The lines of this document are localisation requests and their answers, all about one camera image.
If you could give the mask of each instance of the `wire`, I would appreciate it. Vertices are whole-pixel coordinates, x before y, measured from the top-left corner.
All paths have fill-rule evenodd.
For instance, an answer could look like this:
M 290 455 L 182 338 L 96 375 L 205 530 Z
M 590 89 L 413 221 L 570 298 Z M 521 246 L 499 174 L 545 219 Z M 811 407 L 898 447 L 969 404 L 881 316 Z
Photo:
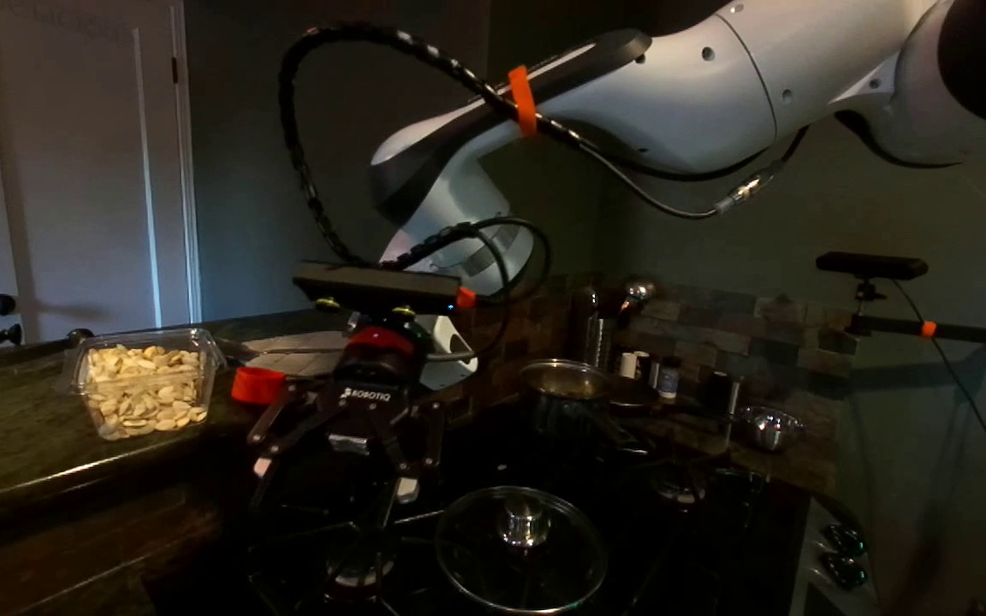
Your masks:
M 593 157 L 594 164 L 602 164 L 620 184 L 627 184 L 649 210 L 695 221 L 695 219 L 715 219 L 715 214 L 730 212 L 731 206 L 748 202 L 797 154 L 804 132 L 808 130 L 797 130 L 797 138 L 788 143 L 788 150 L 769 168 L 763 168 L 761 174 L 754 174 L 746 181 L 737 181 L 737 189 L 730 189 L 730 195 L 722 195 L 707 210 L 673 210 L 673 206 L 659 202 L 656 195 L 642 190 L 642 184 L 632 181 L 616 161 L 608 161 L 608 154 L 593 150 L 590 143 L 581 143 L 579 150 L 586 157 Z
M 909 316 L 913 316 L 917 323 L 927 323 L 923 312 L 917 307 L 917 300 L 906 293 L 906 286 L 902 286 L 899 281 L 893 281 L 893 284 L 898 284 L 899 298 L 906 300 Z M 969 409 L 971 409 L 971 416 L 974 416 L 974 424 L 978 424 L 978 431 L 981 431 L 981 437 L 986 437 L 986 416 L 981 416 L 974 396 L 969 392 L 965 379 L 962 379 L 958 371 L 951 367 L 951 360 L 949 360 L 949 351 L 940 349 L 940 343 L 930 338 L 930 346 L 935 346 L 935 351 L 940 355 L 940 367 L 946 367 L 949 379 L 951 379 L 951 382 L 958 387 L 958 392 L 965 396 L 965 404 L 969 404 Z
M 324 202 L 317 195 L 310 164 L 303 157 L 303 143 L 300 143 L 300 130 L 299 130 L 299 114 L 293 114 L 293 74 L 303 54 L 310 54 L 313 48 L 335 46 L 335 40 L 371 40 L 371 46 L 383 46 L 392 52 L 402 52 L 412 57 L 421 57 L 423 64 L 444 73 L 449 77 L 461 81 L 469 92 L 474 92 L 486 106 L 499 108 L 499 114 L 514 114 L 514 106 L 486 81 L 480 81 L 480 74 L 472 67 L 466 67 L 457 57 L 440 54 L 434 46 L 429 46 L 423 36 L 412 34 L 412 32 L 392 32 L 392 26 L 375 26 L 375 24 L 335 24 L 335 26 L 309 26 L 288 52 L 282 60 L 282 130 L 285 130 L 285 148 L 290 157 L 290 168 L 299 174 L 299 184 L 303 190 L 303 206 L 310 210 L 313 221 L 320 225 L 328 246 L 335 249 L 335 255 L 349 261 L 349 263 L 371 263 L 361 255 L 356 255 L 356 249 L 349 249 L 349 244 L 335 231 Z
M 552 274 L 552 263 L 553 263 L 552 236 L 549 236 L 539 225 L 535 225 L 535 221 L 527 221 L 527 219 L 515 219 L 515 214 L 497 214 L 497 219 L 474 221 L 474 230 L 486 230 L 486 225 L 521 225 L 521 230 L 527 230 L 527 231 L 538 238 L 538 246 L 539 246 L 539 269 L 538 269 L 538 276 L 535 276 L 535 284 L 529 284 L 527 291 L 514 293 L 514 298 L 529 298 L 529 293 L 549 281 L 549 274 Z
M 457 244 L 457 238 L 484 238 L 484 246 L 493 253 L 493 261 L 499 261 L 497 266 L 499 269 L 499 291 L 497 298 L 504 298 L 507 291 L 514 291 L 514 276 L 507 274 L 507 261 L 504 253 L 497 249 L 497 244 L 488 236 L 480 236 L 484 230 L 488 225 L 521 225 L 535 236 L 535 244 L 539 246 L 539 274 L 538 274 L 538 284 L 552 274 L 552 238 L 539 225 L 527 221 L 527 219 L 514 219 L 514 214 L 497 214 L 497 219 L 480 219 L 480 221 L 457 221 L 457 225 L 449 225 L 449 230 L 437 230 L 434 236 L 423 236 L 418 246 L 412 246 L 406 253 L 392 255 L 392 261 L 383 261 L 380 266 L 390 266 L 390 269 L 406 269 L 413 266 L 418 261 L 429 261 L 432 253 Z
M 497 261 L 497 269 L 499 269 L 499 291 L 493 293 L 497 298 L 497 304 L 504 307 L 504 316 L 499 316 L 499 323 L 497 323 L 497 331 L 493 331 L 493 338 L 486 343 L 486 349 L 480 349 L 474 355 L 484 360 L 480 367 L 488 367 L 493 362 L 493 351 L 499 349 L 499 343 L 504 343 L 504 331 L 507 331 L 507 326 L 511 326 L 511 316 L 514 316 L 514 307 L 511 307 L 511 274 L 507 274 L 507 263 L 504 263 L 504 253 L 497 249 L 497 244 L 484 231 L 484 230 L 472 230 L 472 236 L 480 236 L 484 244 L 486 244 L 486 249 L 493 253 L 493 261 Z

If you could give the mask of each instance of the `black cable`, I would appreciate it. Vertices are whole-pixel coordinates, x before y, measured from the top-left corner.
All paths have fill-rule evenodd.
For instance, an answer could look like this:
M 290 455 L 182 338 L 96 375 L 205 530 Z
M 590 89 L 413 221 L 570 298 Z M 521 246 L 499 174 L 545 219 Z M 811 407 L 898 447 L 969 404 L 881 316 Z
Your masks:
M 737 181 L 737 189 L 730 195 L 722 195 L 719 202 L 713 202 L 707 210 L 673 210 L 667 202 L 659 202 L 656 195 L 649 195 L 648 189 L 640 189 L 616 161 L 608 161 L 608 154 L 593 150 L 593 148 L 579 148 L 586 157 L 593 157 L 594 164 L 602 164 L 620 184 L 627 184 L 640 202 L 648 202 L 649 210 L 673 214 L 673 219 L 715 219 L 722 212 L 730 212 L 731 206 L 746 202 L 748 195 L 756 195 L 801 148 L 808 130 L 797 130 L 797 138 L 788 143 L 788 150 L 763 168 L 761 174 L 748 174 L 746 181 Z
M 418 36 L 412 32 L 392 32 L 392 26 L 375 26 L 375 24 L 309 26 L 285 52 L 285 60 L 282 60 L 282 130 L 285 130 L 285 148 L 288 148 L 290 168 L 299 174 L 299 184 L 309 197 L 313 221 L 320 225 L 328 246 L 335 249 L 335 255 L 342 255 L 349 263 L 371 263 L 371 261 L 356 255 L 356 249 L 349 249 L 349 244 L 335 231 L 335 225 L 324 212 L 324 202 L 317 195 L 317 184 L 310 178 L 310 164 L 303 161 L 303 143 L 300 143 L 299 114 L 293 114 L 293 74 L 299 74 L 300 57 L 310 54 L 313 48 L 324 48 L 335 40 L 371 40 L 371 46 L 402 52 L 402 54 L 421 57 L 423 64 L 444 73 L 449 77 L 461 81 L 486 106 L 493 106 L 499 114 L 514 114 L 514 106 L 493 84 L 480 81 L 480 74 L 472 67 L 466 67 L 457 57 L 440 54 L 434 46 L 429 46 L 423 36 Z
M 499 316 L 497 331 L 486 343 L 486 349 L 474 351 L 480 367 L 488 367 L 497 349 L 499 349 L 499 343 L 504 343 L 504 334 L 507 334 L 511 316 L 514 316 L 514 304 L 507 300 L 514 281 L 507 276 L 507 263 L 504 263 L 504 253 L 497 249 L 497 244 L 484 230 L 472 230 L 472 236 L 480 236 L 486 244 L 486 249 L 493 253 L 493 263 L 499 269 L 499 291 L 493 293 L 493 300 L 504 307 L 504 316 Z
M 497 274 L 499 274 L 499 291 L 493 291 L 488 298 L 493 298 L 493 300 L 504 300 L 504 298 L 511 293 L 511 274 L 507 274 L 504 253 L 499 253 L 497 244 L 493 244 L 484 230 L 474 230 L 474 225 L 469 225 L 466 236 L 480 238 L 480 244 L 488 249 L 488 255 L 493 255 L 493 263 L 497 263 Z
M 917 300 L 906 293 L 906 286 L 902 286 L 899 281 L 893 281 L 893 284 L 898 284 L 899 298 L 909 304 L 909 316 L 913 316 L 917 323 L 927 323 L 923 312 L 917 307 Z M 930 338 L 930 346 L 935 346 L 935 351 L 940 355 L 940 367 L 946 367 L 949 379 L 951 379 L 951 382 L 958 387 L 958 392 L 965 396 L 965 404 L 969 404 L 969 409 L 971 409 L 971 416 L 974 416 L 974 424 L 978 424 L 978 431 L 981 431 L 981 437 L 986 437 L 986 416 L 981 416 L 974 396 L 969 392 L 969 387 L 965 387 L 965 379 L 958 375 L 958 371 L 951 371 L 951 360 L 949 360 L 949 351 L 940 349 L 940 343 Z
M 553 263 L 552 236 L 545 230 L 538 230 L 535 221 L 515 219 L 515 214 L 497 214 L 497 219 L 474 221 L 474 230 L 486 230 L 486 225 L 521 225 L 539 246 L 539 269 L 538 269 L 535 284 L 527 291 L 514 293 L 514 298 L 529 298 L 552 276 L 552 263 Z

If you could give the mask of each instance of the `glass lid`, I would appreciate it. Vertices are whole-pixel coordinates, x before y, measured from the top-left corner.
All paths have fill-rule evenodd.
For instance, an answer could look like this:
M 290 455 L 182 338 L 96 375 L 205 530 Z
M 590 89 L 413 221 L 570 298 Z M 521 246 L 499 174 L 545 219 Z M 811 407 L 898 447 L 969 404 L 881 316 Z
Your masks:
M 434 557 L 461 597 L 499 614 L 563 614 L 606 579 L 606 551 L 581 510 L 529 486 L 455 501 L 437 521 Z

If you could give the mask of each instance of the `knob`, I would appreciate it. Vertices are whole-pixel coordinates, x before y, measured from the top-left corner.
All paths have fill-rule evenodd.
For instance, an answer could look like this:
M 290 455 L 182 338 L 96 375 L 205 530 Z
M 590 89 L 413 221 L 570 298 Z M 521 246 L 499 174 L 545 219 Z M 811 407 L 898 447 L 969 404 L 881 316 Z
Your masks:
M 17 298 L 13 293 L 0 293 L 0 316 L 13 316 L 17 312 Z
M 866 555 L 866 536 L 864 536 L 864 530 L 857 525 L 832 525 L 820 534 L 832 543 L 832 551 L 837 551 L 845 557 Z
M 868 579 L 860 557 L 826 551 L 819 560 L 820 560 L 826 574 L 845 593 L 866 584 L 866 579 Z

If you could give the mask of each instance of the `door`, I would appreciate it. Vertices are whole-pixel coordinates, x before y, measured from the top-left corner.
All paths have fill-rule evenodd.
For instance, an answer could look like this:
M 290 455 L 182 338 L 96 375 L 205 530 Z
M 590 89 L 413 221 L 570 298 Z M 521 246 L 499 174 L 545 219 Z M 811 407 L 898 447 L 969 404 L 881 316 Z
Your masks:
M 0 0 L 0 327 L 199 323 L 182 2 Z

